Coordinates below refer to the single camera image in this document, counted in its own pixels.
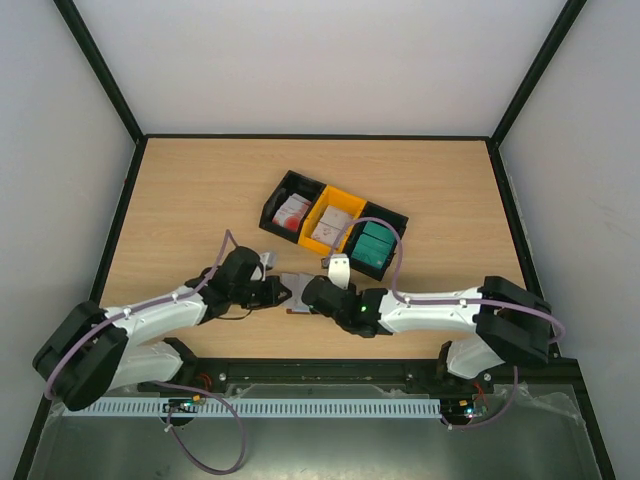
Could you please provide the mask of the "brown leather card holder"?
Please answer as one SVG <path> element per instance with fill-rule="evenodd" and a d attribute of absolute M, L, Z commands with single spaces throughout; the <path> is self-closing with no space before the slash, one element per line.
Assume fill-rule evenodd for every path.
<path fill-rule="evenodd" d="M 307 273 L 282 273 L 281 283 L 291 291 L 291 297 L 282 306 L 288 314 L 311 314 L 308 305 L 302 301 L 302 293 L 306 286 L 314 279 L 314 276 Z"/>

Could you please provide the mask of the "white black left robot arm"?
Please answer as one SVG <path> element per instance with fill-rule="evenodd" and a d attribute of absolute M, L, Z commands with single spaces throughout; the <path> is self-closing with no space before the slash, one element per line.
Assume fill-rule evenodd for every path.
<path fill-rule="evenodd" d="M 191 352 L 170 332 L 220 318 L 233 306 L 254 311 L 291 298 L 270 274 L 271 259 L 238 246 L 168 294 L 121 307 L 76 305 L 33 358 L 46 395 L 78 411 L 111 390 L 180 377 Z"/>

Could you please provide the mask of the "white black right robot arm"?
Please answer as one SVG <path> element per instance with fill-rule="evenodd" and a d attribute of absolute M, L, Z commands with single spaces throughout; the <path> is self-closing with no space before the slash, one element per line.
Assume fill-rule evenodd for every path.
<path fill-rule="evenodd" d="M 363 338 L 412 331 L 452 331 L 468 336 L 444 347 L 436 379 L 445 390 L 460 390 L 479 374 L 506 364 L 542 368 L 549 347 L 566 328 L 551 306 L 534 293 L 500 276 L 478 287 L 440 293 L 406 293 L 384 288 L 357 290 L 314 277 L 302 302 L 348 333 Z"/>

